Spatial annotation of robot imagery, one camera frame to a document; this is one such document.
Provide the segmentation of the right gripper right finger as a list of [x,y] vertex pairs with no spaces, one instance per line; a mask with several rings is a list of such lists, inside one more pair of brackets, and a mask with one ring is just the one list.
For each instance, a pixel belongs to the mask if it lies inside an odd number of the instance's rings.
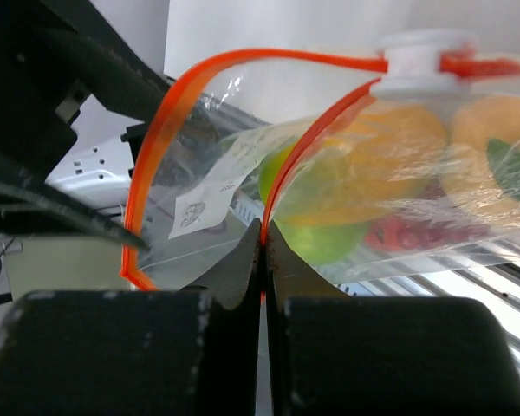
[[520,415],[497,318],[456,296],[351,296],[260,231],[276,415]]

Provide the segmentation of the orange fruit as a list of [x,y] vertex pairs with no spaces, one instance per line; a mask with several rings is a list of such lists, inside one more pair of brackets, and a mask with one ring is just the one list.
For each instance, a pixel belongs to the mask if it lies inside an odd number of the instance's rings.
[[461,107],[440,177],[460,210],[520,230],[520,97],[490,95]]

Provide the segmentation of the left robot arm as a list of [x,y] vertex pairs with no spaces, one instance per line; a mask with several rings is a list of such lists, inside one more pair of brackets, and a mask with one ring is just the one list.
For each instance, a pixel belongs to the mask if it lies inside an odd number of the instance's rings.
[[0,1],[0,235],[140,247],[127,196],[163,76],[166,1]]

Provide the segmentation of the clear zip top bag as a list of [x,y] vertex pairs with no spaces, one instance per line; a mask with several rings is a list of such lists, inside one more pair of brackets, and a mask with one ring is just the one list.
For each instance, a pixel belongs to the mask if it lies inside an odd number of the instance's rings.
[[458,29],[372,56],[238,49],[168,89],[140,147],[121,275],[191,281],[270,226],[330,283],[520,261],[520,56]]

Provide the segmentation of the red grape bunch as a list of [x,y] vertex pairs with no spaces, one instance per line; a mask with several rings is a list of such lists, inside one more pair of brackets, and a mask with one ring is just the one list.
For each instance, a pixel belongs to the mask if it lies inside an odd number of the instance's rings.
[[468,243],[490,234],[490,226],[458,208],[435,179],[407,207],[375,219],[363,243],[372,250],[408,252]]

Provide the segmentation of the green apple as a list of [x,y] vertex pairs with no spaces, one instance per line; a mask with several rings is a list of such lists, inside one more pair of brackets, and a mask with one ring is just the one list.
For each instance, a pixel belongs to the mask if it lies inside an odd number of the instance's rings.
[[[277,172],[293,146],[271,153],[259,167],[258,191],[266,205]],[[338,263],[350,256],[362,243],[369,223],[336,226],[295,226],[276,221],[288,246],[306,263],[322,266]]]

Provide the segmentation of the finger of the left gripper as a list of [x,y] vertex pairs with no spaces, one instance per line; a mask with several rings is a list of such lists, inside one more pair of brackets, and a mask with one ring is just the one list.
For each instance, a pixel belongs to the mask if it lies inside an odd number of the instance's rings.
[[109,216],[45,183],[28,168],[0,154],[0,216],[38,213],[56,218],[87,235],[146,250],[147,242]]
[[32,83],[50,113],[91,94],[110,112],[150,121],[169,88],[109,25],[32,25],[30,34]]

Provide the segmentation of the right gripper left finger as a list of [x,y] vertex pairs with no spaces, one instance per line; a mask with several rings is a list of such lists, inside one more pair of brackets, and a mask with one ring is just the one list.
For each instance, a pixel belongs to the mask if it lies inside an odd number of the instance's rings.
[[177,291],[34,291],[0,328],[0,415],[252,415],[260,224]]

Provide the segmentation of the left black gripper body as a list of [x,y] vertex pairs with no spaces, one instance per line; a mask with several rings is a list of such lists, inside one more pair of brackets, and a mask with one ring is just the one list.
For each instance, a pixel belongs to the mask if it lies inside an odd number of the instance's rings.
[[[93,95],[68,97],[54,113],[43,107],[32,83],[32,25],[111,25],[89,1],[0,1],[0,154],[47,184],[77,140],[72,125],[81,104]],[[43,214],[0,216],[0,233],[55,232],[85,234]]]

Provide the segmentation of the yellow green mango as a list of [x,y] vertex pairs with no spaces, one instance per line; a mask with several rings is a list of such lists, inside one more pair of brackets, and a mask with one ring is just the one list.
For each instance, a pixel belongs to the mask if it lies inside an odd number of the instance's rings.
[[360,114],[301,160],[276,217],[305,226],[381,217],[421,192],[447,139],[439,118],[421,106]]

